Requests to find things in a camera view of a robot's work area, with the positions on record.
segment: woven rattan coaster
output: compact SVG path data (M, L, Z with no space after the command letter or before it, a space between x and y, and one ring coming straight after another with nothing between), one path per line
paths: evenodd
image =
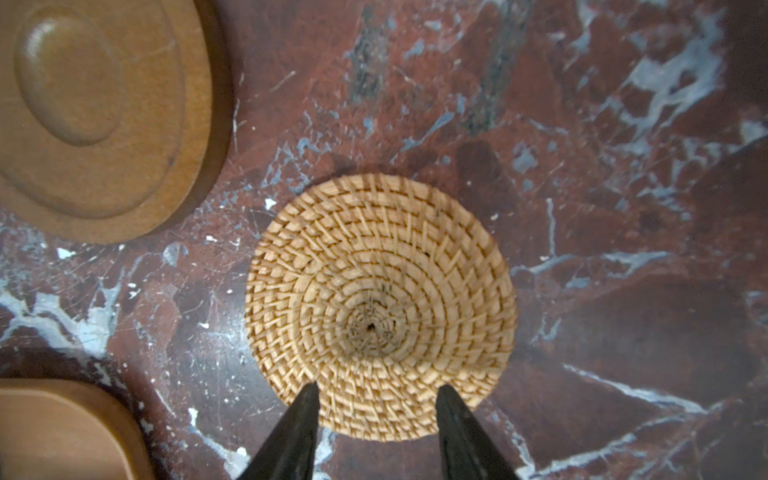
M317 381L320 423L356 439L435 433L445 383L477 406L516 323L491 235L455 200L400 177L311 188L263 233L248 278L248 338L272 388L290 404Z

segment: black object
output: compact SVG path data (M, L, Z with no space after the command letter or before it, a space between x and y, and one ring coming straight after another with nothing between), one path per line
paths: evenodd
M452 386L435 406L445 480L519 480ZM305 385L238 480L312 480L319 410L317 384Z
M308 383L238 480L312 480L320 396Z
M445 480L519 480L452 386L440 387L435 407Z

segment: white speck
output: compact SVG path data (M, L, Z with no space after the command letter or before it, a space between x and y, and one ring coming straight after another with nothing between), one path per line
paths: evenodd
M427 20L426 22L424 22L424 26L429 28L432 31L442 30L442 22L439 20Z
M112 386L112 379L109 378L109 373L107 373L107 370L101 366L99 362L94 363L94 368L96 368L96 371L101 375L99 383L106 386Z
M69 250L65 250L63 248L57 248L56 253L58 254L59 260L66 260L67 258L73 256L75 252L71 252Z
M547 216L549 217L549 256L555 257L554 252L554 229L557 224L554 221L554 202L551 198L547 199Z
M139 423L141 424L141 429L144 430L144 433L146 433L147 435L149 435L152 432L152 430L154 430L154 425L152 425L151 423L149 423L144 419L140 419Z
M197 426L197 413L198 413L197 409L195 409L194 407L190 407L190 408L187 409L187 411L190 413L190 417L192 417L192 419L190 420L190 425L192 425L193 427L196 427Z

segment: rattan coaster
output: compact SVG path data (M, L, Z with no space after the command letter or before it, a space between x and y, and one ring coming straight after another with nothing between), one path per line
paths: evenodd
M445 383L477 406L516 324L491 235L455 200L400 177L311 188L263 233L248 277L248 338L266 379L288 404L317 381L321 425L356 439L435 433Z

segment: brown marble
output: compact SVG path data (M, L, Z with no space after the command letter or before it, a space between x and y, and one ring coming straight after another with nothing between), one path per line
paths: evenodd
M260 232L382 171L507 258L518 347L476 415L522 478L768 475L764 2L214 3L237 99L216 186L122 245L0 209L0 376L100 385L158 478L237 475L285 409L243 328ZM320 437L318 479L440 476L435 437Z

